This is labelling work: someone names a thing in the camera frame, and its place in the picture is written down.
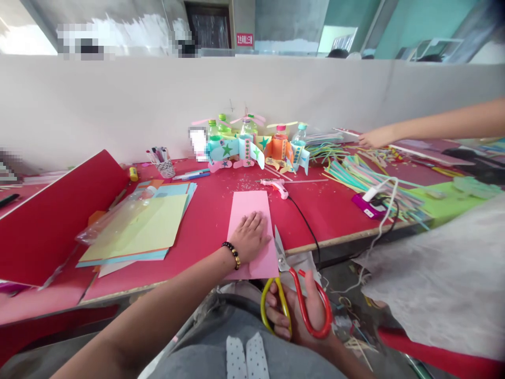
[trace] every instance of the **propeller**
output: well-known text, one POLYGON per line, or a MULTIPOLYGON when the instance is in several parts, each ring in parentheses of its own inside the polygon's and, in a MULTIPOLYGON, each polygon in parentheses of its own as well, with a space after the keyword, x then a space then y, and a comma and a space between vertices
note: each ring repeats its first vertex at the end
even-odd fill
POLYGON ((244 120, 244 119, 252 120, 256 124, 258 124, 259 126, 263 126, 265 124, 265 121, 266 121, 266 118, 264 118, 263 116, 260 116, 260 115, 254 114, 254 113, 248 113, 248 114, 246 114, 245 116, 243 116, 241 118, 233 120, 232 122, 230 122, 230 124, 234 124, 234 123, 236 123, 236 122, 238 122, 240 120, 244 120))
POLYGON ((293 122, 290 122, 290 123, 277 123, 277 124, 270 124, 270 125, 267 125, 267 128, 268 127, 276 127, 277 125, 280 125, 280 126, 289 126, 289 125, 295 125, 295 124, 298 124, 298 121, 293 121, 293 122))
POLYGON ((204 119, 204 120, 200 120, 200 121, 193 121, 193 122, 191 123, 191 125, 200 125, 200 124, 203 124, 203 123, 208 122, 208 121, 210 121, 210 120, 214 120, 214 121, 216 122, 216 124, 222 123, 222 124, 224 124, 224 125, 226 125, 226 126, 230 127, 230 124, 228 124, 226 121, 222 121, 222 120, 220 120, 220 119, 219 119, 219 116, 218 116, 217 118, 206 118, 206 119, 204 119))

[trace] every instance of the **teal wall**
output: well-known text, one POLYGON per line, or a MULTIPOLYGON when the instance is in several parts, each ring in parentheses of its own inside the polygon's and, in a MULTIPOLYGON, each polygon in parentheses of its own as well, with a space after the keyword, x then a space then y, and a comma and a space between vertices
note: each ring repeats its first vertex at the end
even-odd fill
POLYGON ((375 52, 376 59, 394 59, 402 47, 416 47, 432 38, 451 38, 481 0, 399 0, 375 52))
POLYGON ((351 52, 360 51, 380 0, 330 0, 325 25, 358 28, 351 52))

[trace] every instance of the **pen holder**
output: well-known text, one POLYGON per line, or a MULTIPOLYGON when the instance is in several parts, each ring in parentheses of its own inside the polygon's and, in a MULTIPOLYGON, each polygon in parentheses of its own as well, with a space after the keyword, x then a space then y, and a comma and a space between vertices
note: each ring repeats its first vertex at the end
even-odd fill
POLYGON ((163 178, 170 179, 175 176, 174 165, 170 159, 161 163, 155 163, 155 166, 163 178))

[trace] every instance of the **power cord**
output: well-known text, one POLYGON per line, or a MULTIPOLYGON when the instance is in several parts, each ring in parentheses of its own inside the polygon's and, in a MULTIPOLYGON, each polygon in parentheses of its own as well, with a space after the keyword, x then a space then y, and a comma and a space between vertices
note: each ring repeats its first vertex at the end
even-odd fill
POLYGON ((291 196, 288 196, 288 199, 290 199, 293 204, 295 205, 295 207, 298 209, 298 212, 300 212, 301 216, 304 218, 304 221, 305 221, 305 224, 307 225, 307 227, 309 228, 309 231, 310 233, 312 234, 312 237, 314 238, 314 241, 316 242, 316 247, 317 247, 317 260, 318 262, 321 262, 321 249, 319 248, 319 243, 317 242, 317 239, 316 239, 316 236, 314 235, 314 232, 312 231, 307 219, 305 218, 304 214, 302 213, 302 211, 300 210, 300 208, 298 207, 298 205, 295 203, 295 201, 292 199, 291 196))
MULTIPOLYGON (((365 263, 366 261, 368 261, 368 257, 370 256, 370 252, 373 250, 373 247, 375 246, 375 244, 377 243, 378 240, 381 239, 382 237, 382 227, 384 225, 384 223, 386 222, 386 220, 388 219, 389 217, 389 213, 391 213, 391 208, 393 207, 393 204, 395 203, 395 197, 396 197, 396 192, 398 190, 398 178, 397 177, 389 177, 387 178, 386 180, 384 180, 382 183, 380 183, 378 186, 376 187, 373 187, 369 190, 369 192, 371 190, 373 190, 375 193, 379 192, 380 189, 382 188, 383 185, 385 185, 388 181, 390 180, 394 180, 395 181, 395 184, 393 186, 393 190, 391 192, 391 201, 389 202, 389 206, 388 206, 388 210, 386 211, 386 214, 384 215, 384 218, 382 219, 382 221, 380 222, 379 224, 379 234, 377 235, 377 237, 375 237, 372 241, 372 243, 370 244, 370 247, 368 248, 368 251, 367 251, 367 256, 365 257, 365 263)), ((363 278, 363 272, 364 272, 364 268, 361 270, 361 272, 359 273, 359 277, 358 277, 358 283, 356 283, 355 285, 352 285, 350 286, 348 289, 346 289, 345 291, 335 291, 335 292, 338 292, 338 293, 346 293, 346 292, 349 292, 351 289, 353 288, 356 288, 358 287, 360 284, 361 284, 361 279, 363 278)))
MULTIPOLYGON (((381 197, 380 199, 385 199, 385 198, 391 198, 391 196, 383 196, 381 197)), ((387 232, 385 232, 384 234, 381 235, 381 237, 375 242, 375 244, 377 245, 383 238, 385 238, 389 233, 391 233, 393 231, 393 229, 395 228, 395 225, 398 221, 398 217, 400 215, 400 206, 398 204, 398 201, 395 199, 393 200, 393 202, 395 203, 396 205, 396 212, 395 212, 395 216, 393 218, 393 223, 391 224, 391 227, 388 229, 387 232)), ((358 254, 356 255, 353 255, 353 256, 350 256, 350 257, 347 257, 347 259, 343 260, 342 262, 345 262, 345 261, 348 261, 348 260, 351 260, 351 259, 356 259, 358 258, 361 254, 363 254, 366 250, 370 249, 370 247, 367 247, 366 249, 360 251, 358 254)))

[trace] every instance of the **yellow glue stick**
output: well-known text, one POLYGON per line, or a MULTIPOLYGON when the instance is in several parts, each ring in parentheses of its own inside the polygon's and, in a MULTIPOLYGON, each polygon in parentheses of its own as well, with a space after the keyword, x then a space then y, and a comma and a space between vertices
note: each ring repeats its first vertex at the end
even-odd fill
POLYGON ((132 182, 136 182, 138 180, 137 169, 134 167, 130 167, 130 180, 132 182))

